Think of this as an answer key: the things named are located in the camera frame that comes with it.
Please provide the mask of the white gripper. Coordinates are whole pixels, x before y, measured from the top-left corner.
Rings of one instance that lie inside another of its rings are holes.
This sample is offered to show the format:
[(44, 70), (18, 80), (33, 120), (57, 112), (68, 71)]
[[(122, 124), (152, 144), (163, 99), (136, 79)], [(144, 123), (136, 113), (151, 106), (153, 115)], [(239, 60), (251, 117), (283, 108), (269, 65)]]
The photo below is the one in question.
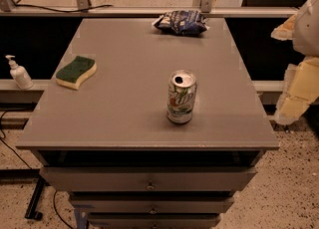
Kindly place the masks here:
[(319, 98), (319, 0), (307, 0), (297, 15), (271, 32), (271, 37), (293, 40), (294, 50), (307, 56), (298, 66), (288, 65), (283, 92), (276, 104), (275, 122), (290, 125)]

